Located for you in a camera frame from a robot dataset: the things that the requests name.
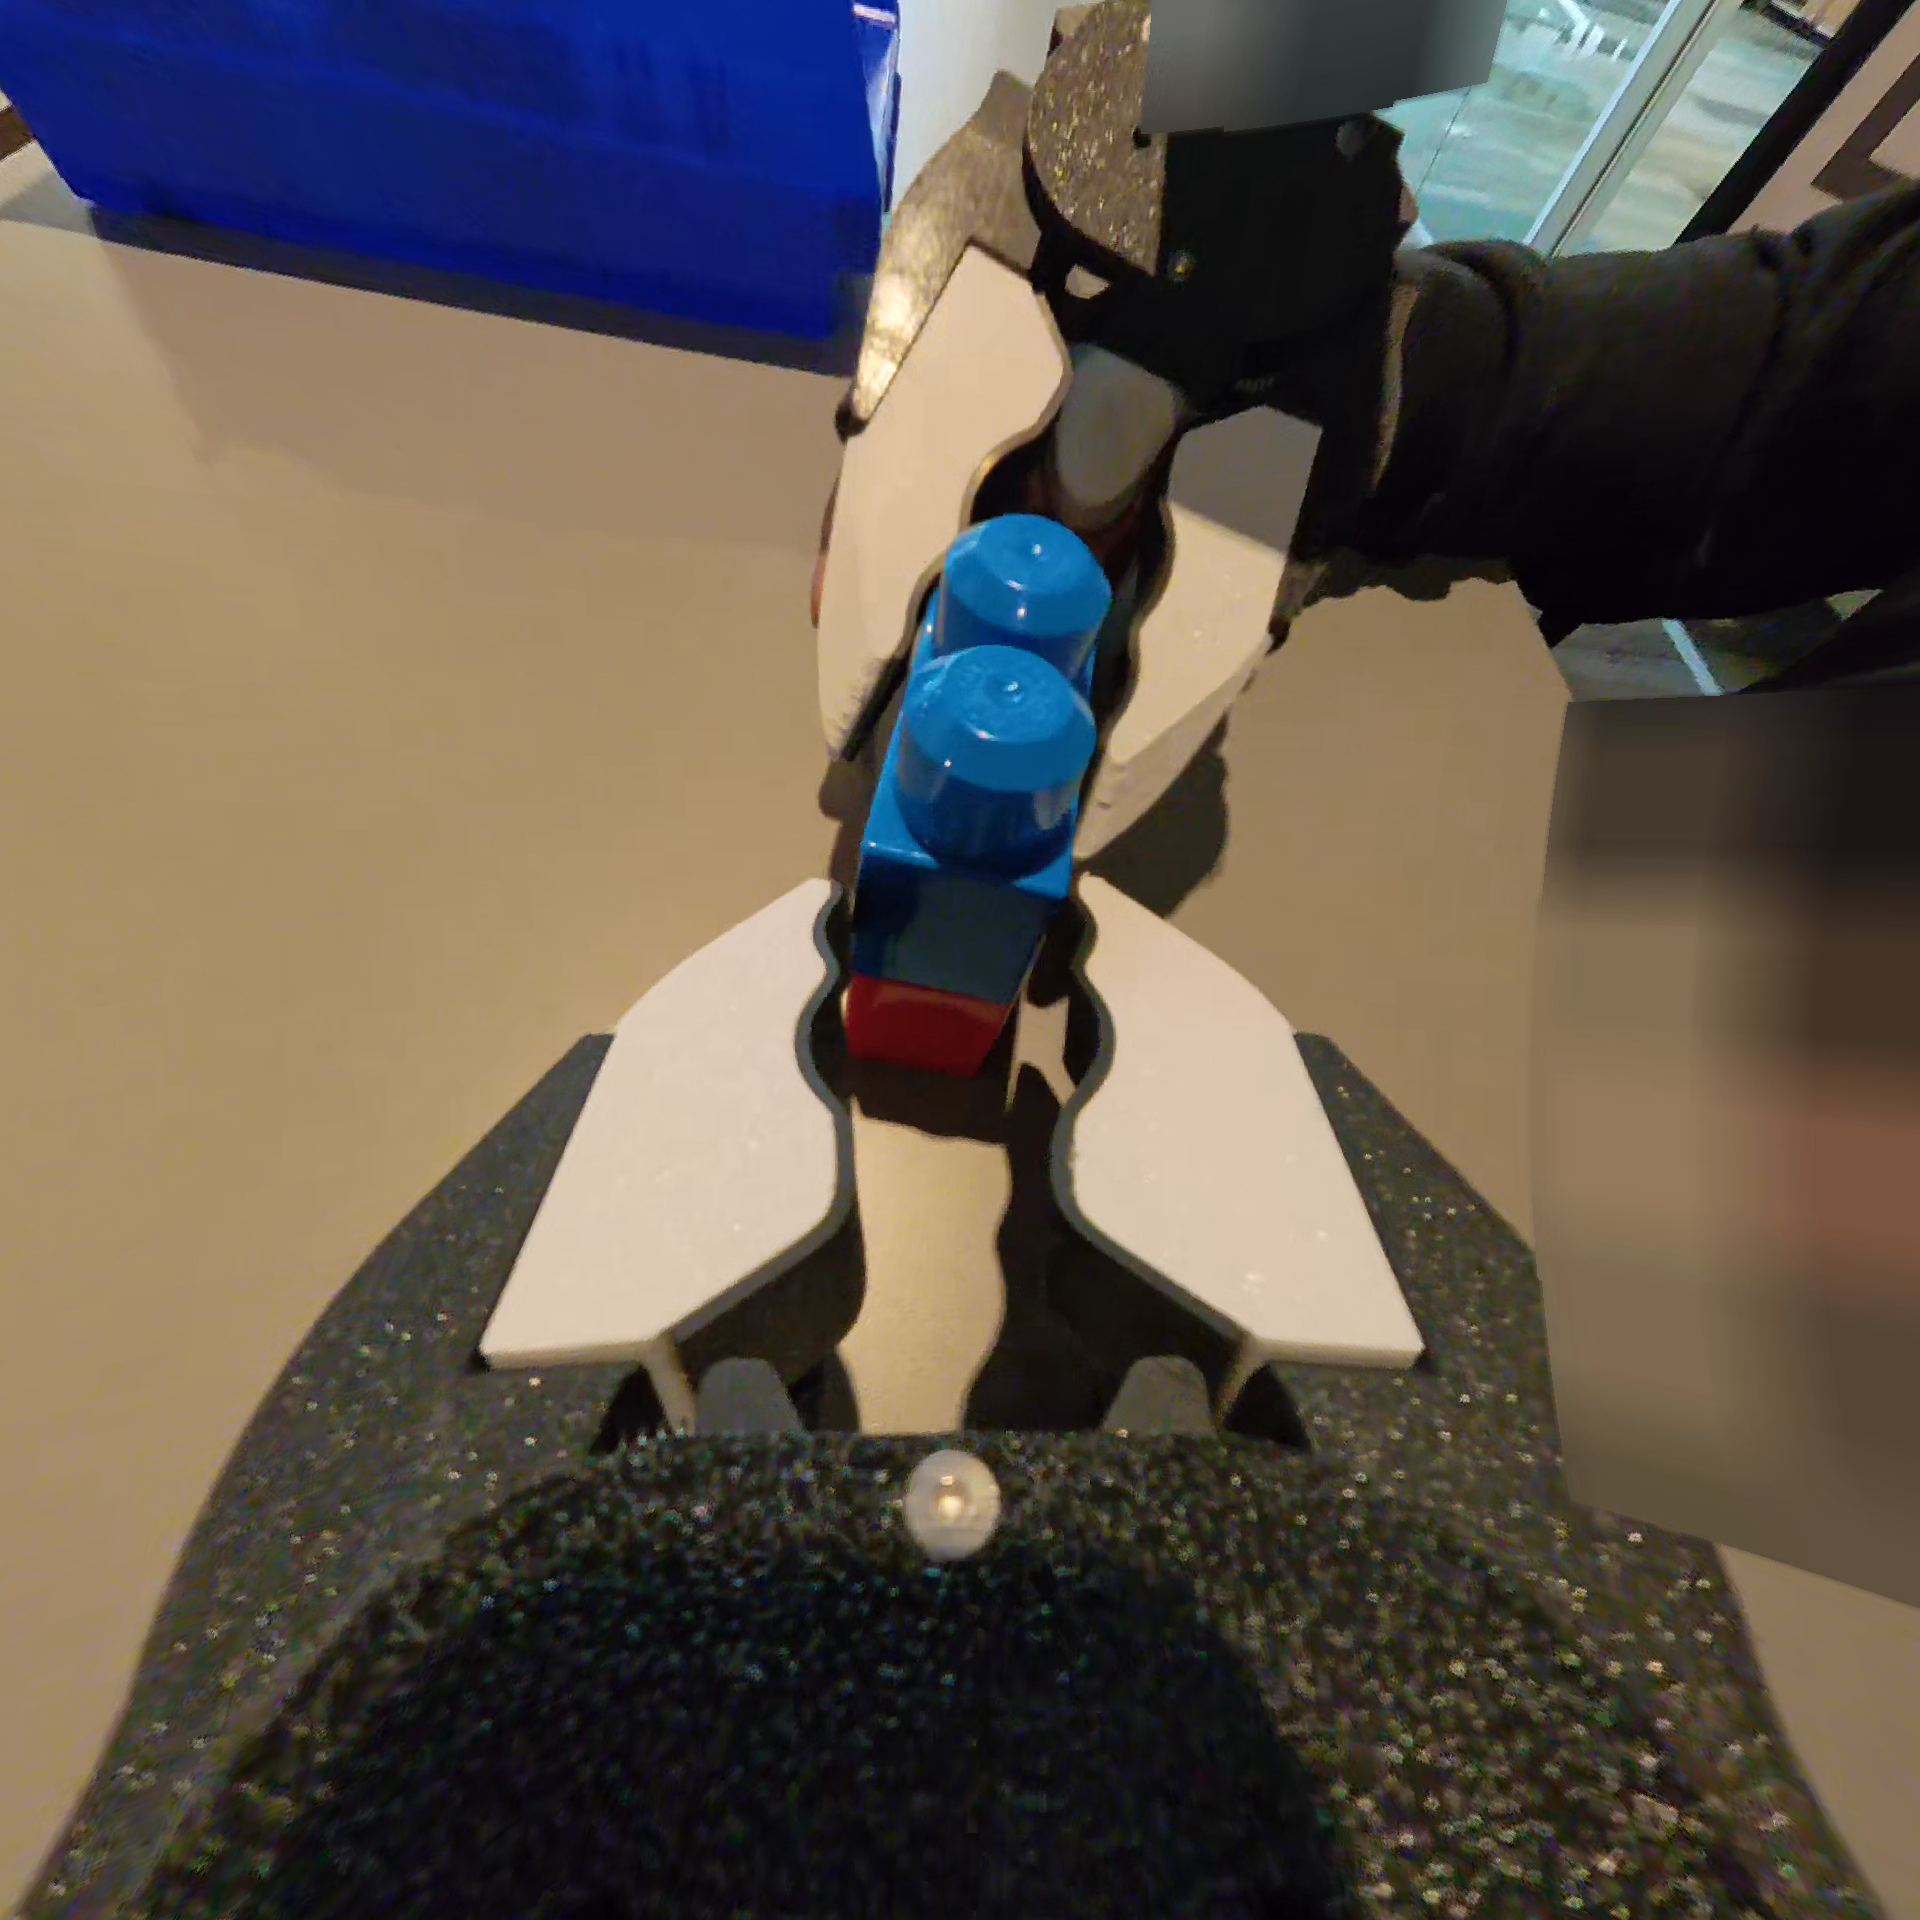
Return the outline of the blue plastic storage bin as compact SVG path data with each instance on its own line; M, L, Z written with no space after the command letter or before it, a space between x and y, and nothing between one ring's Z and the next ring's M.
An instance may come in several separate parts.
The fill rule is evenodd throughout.
M2 2L109 213L831 332L890 178L889 2Z

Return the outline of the glass door with white frame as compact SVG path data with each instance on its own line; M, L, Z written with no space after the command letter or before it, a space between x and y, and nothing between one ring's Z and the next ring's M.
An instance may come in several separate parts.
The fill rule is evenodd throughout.
M1506 2L1485 81L1386 109L1414 246L1658 252L1915 175L1911 2Z

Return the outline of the red mega block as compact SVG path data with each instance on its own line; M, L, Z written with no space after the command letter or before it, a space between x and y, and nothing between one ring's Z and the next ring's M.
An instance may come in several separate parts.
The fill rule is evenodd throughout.
M976 1076L1014 1004L906 979L851 973L841 1001L856 1061Z

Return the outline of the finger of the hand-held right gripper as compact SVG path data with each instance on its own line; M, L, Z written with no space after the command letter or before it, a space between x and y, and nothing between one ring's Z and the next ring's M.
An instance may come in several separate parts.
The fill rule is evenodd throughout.
M1268 653L1284 553L1180 502L1162 506L1165 569L1128 630L1128 682L1077 807L1098 858L1185 775Z
M925 592L986 472L1040 436L1066 347L1030 282L966 247L879 407L841 446L819 576L819 721L856 756Z

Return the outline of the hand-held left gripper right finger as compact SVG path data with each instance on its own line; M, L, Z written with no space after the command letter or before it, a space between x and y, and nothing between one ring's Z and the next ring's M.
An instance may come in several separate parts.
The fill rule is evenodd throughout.
M1408 1368L1424 1336L1284 1012L1085 874L1053 1200L1148 1296L1260 1359Z

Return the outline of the blue two-stud mega block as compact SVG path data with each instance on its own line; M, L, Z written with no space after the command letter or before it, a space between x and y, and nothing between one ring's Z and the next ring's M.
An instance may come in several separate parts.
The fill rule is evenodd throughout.
M1017 995L1066 898L1109 604L1053 518L996 516L950 543L858 839L858 977Z

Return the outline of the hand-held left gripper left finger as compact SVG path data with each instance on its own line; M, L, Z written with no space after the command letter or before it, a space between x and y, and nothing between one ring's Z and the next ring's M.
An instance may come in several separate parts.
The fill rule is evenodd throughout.
M809 1058L829 879L663 973L614 1026L476 1342L497 1368L692 1354L851 1213L851 1122Z

